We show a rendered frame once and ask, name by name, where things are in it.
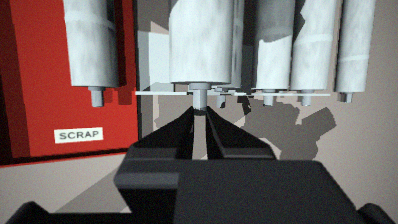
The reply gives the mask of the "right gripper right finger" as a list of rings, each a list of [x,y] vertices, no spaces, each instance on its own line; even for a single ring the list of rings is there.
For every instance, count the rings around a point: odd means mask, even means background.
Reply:
[[[215,159],[216,148],[220,160],[278,160],[269,144],[220,117],[210,106],[205,124],[207,159]]]

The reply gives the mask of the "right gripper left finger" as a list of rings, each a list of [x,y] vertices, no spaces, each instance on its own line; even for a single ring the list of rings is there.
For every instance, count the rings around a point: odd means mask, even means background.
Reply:
[[[123,160],[132,157],[192,159],[193,143],[194,108],[190,106],[177,119],[131,144]]]

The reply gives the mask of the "red scrap tray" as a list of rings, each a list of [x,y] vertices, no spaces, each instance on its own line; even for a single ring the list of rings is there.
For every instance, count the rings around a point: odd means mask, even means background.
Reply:
[[[71,86],[63,0],[0,0],[0,168],[126,154],[139,140],[133,0],[114,0],[119,88]],[[131,11],[131,21],[130,21]]]

